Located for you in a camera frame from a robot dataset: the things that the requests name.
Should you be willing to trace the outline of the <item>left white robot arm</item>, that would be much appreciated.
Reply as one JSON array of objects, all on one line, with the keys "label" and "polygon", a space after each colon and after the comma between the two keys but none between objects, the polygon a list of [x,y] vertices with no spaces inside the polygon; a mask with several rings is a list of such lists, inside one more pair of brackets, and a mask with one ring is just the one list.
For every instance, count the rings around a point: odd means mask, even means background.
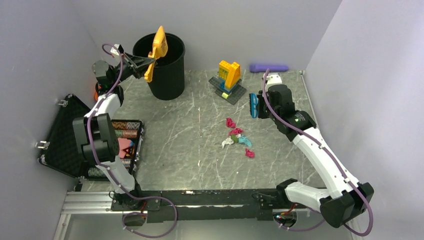
[{"label": "left white robot arm", "polygon": [[117,200],[131,210],[139,209],[144,196],[137,180],[124,167],[119,156],[120,146],[111,117],[122,106],[124,93],[120,82],[129,76],[139,76],[155,63],[151,57],[137,57],[120,53],[119,65],[104,60],[96,61],[91,69],[100,90],[94,107],[83,117],[72,122],[77,151],[90,165],[101,170],[114,187]]}]

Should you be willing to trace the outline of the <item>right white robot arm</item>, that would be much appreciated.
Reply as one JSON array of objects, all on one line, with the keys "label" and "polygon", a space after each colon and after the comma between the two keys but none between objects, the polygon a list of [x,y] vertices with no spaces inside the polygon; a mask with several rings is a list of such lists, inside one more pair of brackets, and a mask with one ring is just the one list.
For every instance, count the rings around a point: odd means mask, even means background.
[{"label": "right white robot arm", "polygon": [[292,91],[277,73],[264,73],[262,89],[250,95],[250,111],[253,118],[271,119],[278,131],[307,157],[325,185],[315,188],[291,178],[277,186],[276,203],[282,208],[293,203],[308,207],[334,228],[347,226],[368,212],[368,228],[363,235],[368,234],[374,221],[370,206],[374,188],[368,182],[360,182],[340,162],[314,119],[306,111],[296,109]]}]

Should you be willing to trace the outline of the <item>yellow slotted scoop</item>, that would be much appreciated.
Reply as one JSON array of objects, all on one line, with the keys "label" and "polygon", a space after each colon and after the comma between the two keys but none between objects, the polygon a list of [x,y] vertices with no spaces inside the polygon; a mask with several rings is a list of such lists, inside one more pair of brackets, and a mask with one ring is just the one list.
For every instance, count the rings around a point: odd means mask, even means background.
[{"label": "yellow slotted scoop", "polygon": [[167,55],[168,48],[169,47],[166,38],[166,33],[164,27],[161,25],[154,35],[152,41],[152,50],[148,54],[148,57],[153,58],[154,61],[148,66],[144,74],[144,79],[147,83],[150,83],[153,80],[153,71],[155,68],[155,63],[158,59],[163,58]]}]

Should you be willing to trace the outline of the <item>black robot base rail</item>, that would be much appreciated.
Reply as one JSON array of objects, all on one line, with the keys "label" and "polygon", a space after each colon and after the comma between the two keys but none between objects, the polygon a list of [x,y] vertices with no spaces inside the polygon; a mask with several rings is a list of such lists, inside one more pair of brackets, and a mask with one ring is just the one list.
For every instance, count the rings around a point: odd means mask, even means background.
[{"label": "black robot base rail", "polygon": [[293,203],[275,188],[210,190],[144,190],[146,199],[135,207],[112,200],[112,212],[147,214],[148,223],[164,221],[256,219],[271,221]]}]

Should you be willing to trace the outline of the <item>blue hand brush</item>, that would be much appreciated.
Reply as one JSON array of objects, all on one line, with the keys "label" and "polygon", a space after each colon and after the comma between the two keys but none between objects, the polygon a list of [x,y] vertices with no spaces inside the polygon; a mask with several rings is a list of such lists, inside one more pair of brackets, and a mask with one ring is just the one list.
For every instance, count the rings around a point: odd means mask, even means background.
[{"label": "blue hand brush", "polygon": [[253,119],[256,119],[258,117],[258,101],[258,97],[255,93],[252,92],[249,94],[250,115]]}]

